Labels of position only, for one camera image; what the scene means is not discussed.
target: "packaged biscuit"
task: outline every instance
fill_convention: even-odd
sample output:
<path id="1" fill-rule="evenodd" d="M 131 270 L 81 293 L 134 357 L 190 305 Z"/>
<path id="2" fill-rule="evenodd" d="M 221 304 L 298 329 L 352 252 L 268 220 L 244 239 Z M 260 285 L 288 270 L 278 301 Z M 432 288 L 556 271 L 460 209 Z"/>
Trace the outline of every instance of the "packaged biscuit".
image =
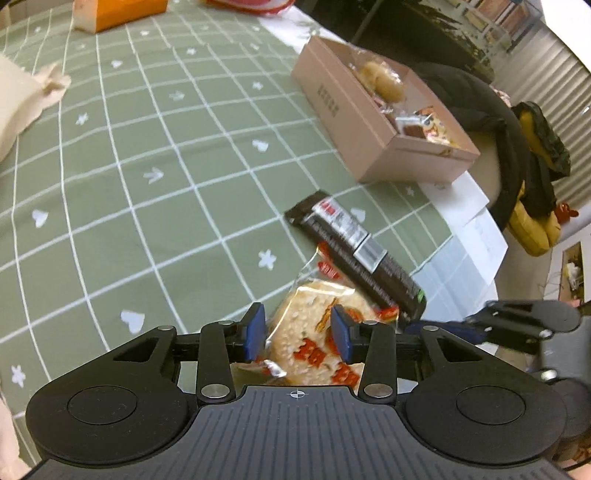
<path id="1" fill-rule="evenodd" d="M 363 365 L 346 365 L 330 330 L 330 311 L 342 305 L 357 321 L 373 319 L 374 311 L 354 288 L 322 280 L 297 286 L 271 321 L 269 360 L 293 385 L 348 385 L 357 389 Z"/>
<path id="2" fill-rule="evenodd" d="M 265 352 L 239 365 L 267 375 L 269 385 L 347 385 L 359 387 L 363 365 L 347 365 L 332 338 L 330 312 L 341 305 L 356 322 L 395 322 L 398 307 L 380 310 L 332 263 L 325 245 L 299 273 L 290 292 L 268 322 Z"/>

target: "chocolate bar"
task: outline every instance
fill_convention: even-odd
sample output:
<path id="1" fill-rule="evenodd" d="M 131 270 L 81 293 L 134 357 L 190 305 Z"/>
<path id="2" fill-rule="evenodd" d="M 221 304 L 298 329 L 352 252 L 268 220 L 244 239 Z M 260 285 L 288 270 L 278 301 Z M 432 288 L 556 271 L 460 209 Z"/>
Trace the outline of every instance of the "chocolate bar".
<path id="1" fill-rule="evenodd" d="M 285 218 L 317 244 L 324 242 L 337 268 L 380 308 L 397 305 L 405 320 L 421 317 L 425 292 L 328 193 L 313 193 L 286 211 Z"/>

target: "white heart pattern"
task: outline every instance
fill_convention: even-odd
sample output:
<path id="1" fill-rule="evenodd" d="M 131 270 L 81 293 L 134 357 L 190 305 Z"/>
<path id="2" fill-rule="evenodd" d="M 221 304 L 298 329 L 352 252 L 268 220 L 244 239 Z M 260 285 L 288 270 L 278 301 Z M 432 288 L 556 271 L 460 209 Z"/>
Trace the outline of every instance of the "white heart pattern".
<path id="1" fill-rule="evenodd" d="M 44 212 L 43 210 L 33 210 L 31 216 L 33 217 L 33 220 L 35 220 L 35 228 L 41 228 L 45 225 L 49 213 Z"/>
<path id="2" fill-rule="evenodd" d="M 351 208 L 351 215 L 353 215 L 359 223 L 365 221 L 365 210 L 360 208 Z"/>
<path id="3" fill-rule="evenodd" d="M 252 146 L 261 153 L 265 153 L 269 149 L 269 143 L 263 142 L 263 140 L 253 140 Z"/>
<path id="4" fill-rule="evenodd" d="M 129 332 L 133 335 L 142 331 L 145 318 L 146 315 L 143 313 L 132 312 L 131 310 L 121 311 L 121 320 L 127 324 Z"/>

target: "green tablecloth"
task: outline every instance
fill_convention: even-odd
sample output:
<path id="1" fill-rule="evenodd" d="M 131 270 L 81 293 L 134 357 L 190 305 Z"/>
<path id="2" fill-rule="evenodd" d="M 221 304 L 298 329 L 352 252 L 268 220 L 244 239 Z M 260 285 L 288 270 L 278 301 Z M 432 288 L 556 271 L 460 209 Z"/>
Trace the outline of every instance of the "green tablecloth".
<path id="1" fill-rule="evenodd" d="M 73 81 L 0 164 L 0 378 L 22 438 L 35 391 L 135 335 L 272 312 L 314 251 L 281 215 L 318 188 L 408 272 L 450 238 L 416 185 L 356 184 L 256 18 L 171 0 L 94 36 L 70 8 L 0 33 Z"/>

